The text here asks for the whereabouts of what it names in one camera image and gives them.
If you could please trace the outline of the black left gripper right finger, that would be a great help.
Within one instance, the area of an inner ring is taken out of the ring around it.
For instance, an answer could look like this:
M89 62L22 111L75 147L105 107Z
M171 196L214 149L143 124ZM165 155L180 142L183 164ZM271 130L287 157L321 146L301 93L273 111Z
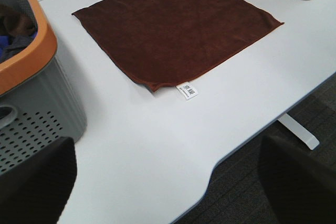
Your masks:
M286 140L262 138L258 176L280 223L335 223L335 171Z

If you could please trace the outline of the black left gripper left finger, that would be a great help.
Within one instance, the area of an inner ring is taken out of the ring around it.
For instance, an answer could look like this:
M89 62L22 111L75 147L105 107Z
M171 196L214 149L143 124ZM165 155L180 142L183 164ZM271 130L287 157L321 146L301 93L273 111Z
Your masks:
M60 137L1 175L1 223L57 223L76 177L75 143Z

